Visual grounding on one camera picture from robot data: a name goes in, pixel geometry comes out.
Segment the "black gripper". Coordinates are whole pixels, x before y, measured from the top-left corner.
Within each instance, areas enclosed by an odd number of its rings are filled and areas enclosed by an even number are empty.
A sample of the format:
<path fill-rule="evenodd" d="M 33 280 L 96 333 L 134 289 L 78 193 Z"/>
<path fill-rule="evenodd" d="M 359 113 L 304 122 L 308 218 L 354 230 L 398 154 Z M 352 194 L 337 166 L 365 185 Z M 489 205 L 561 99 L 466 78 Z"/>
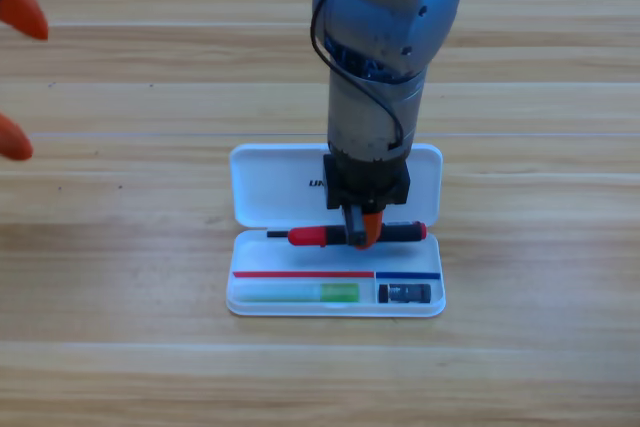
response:
<path fill-rule="evenodd" d="M 406 203 L 410 174 L 406 156 L 365 162 L 325 154 L 323 183 L 326 207 L 342 211 L 347 244 L 365 250 L 381 235 L 384 209 Z"/>

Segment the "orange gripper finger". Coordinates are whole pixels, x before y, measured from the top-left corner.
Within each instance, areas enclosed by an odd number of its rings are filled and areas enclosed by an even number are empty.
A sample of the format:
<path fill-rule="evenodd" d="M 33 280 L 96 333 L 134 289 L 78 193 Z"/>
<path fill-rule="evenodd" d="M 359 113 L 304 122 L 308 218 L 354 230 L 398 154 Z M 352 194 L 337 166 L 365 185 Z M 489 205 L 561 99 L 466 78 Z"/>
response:
<path fill-rule="evenodd" d="M 49 38 L 48 22 L 37 0 L 1 0 L 1 22 L 33 39 Z"/>
<path fill-rule="evenodd" d="M 13 161 L 26 161 L 33 155 L 33 146 L 23 129 L 13 120 L 0 118 L 1 156 Z"/>

